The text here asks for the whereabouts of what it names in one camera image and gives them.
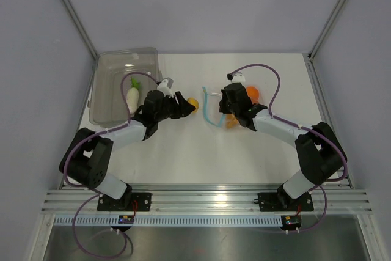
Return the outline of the yellow fake fruit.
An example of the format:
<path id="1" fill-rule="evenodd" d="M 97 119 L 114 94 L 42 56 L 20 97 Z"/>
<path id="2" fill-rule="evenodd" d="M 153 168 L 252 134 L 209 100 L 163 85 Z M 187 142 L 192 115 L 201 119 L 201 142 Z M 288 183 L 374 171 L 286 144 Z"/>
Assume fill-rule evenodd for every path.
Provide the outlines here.
<path id="1" fill-rule="evenodd" d="M 187 102 L 189 104 L 193 105 L 194 110 L 192 111 L 192 113 L 195 114 L 198 111 L 198 109 L 199 109 L 199 102 L 195 98 L 192 98 L 192 97 L 189 97 L 187 99 Z"/>

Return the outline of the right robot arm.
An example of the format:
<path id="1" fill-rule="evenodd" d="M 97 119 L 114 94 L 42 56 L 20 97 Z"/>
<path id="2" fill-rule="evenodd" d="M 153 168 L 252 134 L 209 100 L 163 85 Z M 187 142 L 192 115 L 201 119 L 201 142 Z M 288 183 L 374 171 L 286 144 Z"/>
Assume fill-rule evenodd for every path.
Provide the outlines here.
<path id="1" fill-rule="evenodd" d="M 232 114 L 242 127 L 271 135 L 295 148 L 299 170 L 277 189 L 281 208 L 291 210 L 303 194 L 347 167 L 345 152 L 328 124 L 307 127 L 279 117 L 269 107 L 253 103 L 241 83 L 230 83 L 221 92 L 221 113 Z"/>

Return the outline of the clear plastic container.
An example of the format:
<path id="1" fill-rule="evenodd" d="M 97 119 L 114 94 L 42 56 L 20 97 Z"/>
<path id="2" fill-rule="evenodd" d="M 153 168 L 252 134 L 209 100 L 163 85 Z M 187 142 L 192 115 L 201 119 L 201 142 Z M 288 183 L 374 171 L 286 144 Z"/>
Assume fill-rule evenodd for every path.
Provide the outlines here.
<path id="1" fill-rule="evenodd" d="M 141 84 L 139 104 L 142 104 L 161 79 L 156 48 L 108 51 L 99 55 L 88 104 L 91 124 L 109 128 L 128 118 L 123 98 L 131 87 L 131 78 Z"/>

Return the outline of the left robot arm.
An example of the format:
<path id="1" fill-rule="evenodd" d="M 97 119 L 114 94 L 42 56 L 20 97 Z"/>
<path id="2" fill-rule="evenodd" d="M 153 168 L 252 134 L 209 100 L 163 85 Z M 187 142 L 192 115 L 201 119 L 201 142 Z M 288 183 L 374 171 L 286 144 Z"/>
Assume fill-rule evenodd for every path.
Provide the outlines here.
<path id="1" fill-rule="evenodd" d="M 65 179 L 108 196 L 117 210 L 127 210 L 132 203 L 132 187 L 108 172 L 114 149 L 142 142 L 157 131 L 161 121 L 184 118 L 195 110 L 196 107 L 180 92 L 170 97 L 159 90 L 150 91 L 144 104 L 123 125 L 100 132 L 79 129 L 60 162 L 59 170 Z"/>

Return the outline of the white fake radish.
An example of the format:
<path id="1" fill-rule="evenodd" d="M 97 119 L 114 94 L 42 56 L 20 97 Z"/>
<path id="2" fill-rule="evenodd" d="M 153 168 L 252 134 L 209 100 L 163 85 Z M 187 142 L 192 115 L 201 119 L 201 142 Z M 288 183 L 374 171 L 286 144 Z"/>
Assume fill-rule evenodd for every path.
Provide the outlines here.
<path id="1" fill-rule="evenodd" d="M 131 78 L 131 87 L 126 94 L 126 103 L 130 114 L 134 114 L 138 108 L 141 84 L 135 78 Z"/>

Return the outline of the zip top bag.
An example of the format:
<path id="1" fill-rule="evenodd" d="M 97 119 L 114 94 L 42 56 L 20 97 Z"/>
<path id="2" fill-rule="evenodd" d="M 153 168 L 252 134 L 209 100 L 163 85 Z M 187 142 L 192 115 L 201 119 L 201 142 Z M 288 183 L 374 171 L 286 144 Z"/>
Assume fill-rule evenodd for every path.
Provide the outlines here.
<path id="1" fill-rule="evenodd" d="M 225 86 L 220 93 L 207 91 L 202 87 L 204 99 L 202 113 L 204 119 L 211 125 L 218 128 L 232 129 L 237 126 L 256 131 L 253 119 L 268 107 L 249 96 L 247 89 L 239 82 L 230 83 Z M 221 114 L 219 120 L 214 122 L 210 119 L 208 113 L 208 102 L 210 97 L 220 98 L 218 103 L 218 113 Z"/>

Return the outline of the golden fake pastry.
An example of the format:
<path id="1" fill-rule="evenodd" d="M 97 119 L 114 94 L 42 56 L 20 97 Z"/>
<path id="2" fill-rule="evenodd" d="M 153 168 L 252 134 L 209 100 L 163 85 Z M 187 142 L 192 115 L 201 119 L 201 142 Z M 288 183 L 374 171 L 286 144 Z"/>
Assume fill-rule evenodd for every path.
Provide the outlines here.
<path id="1" fill-rule="evenodd" d="M 236 117 L 233 114 L 226 114 L 223 126 L 226 129 L 232 129 L 239 126 L 239 121 L 236 119 Z"/>

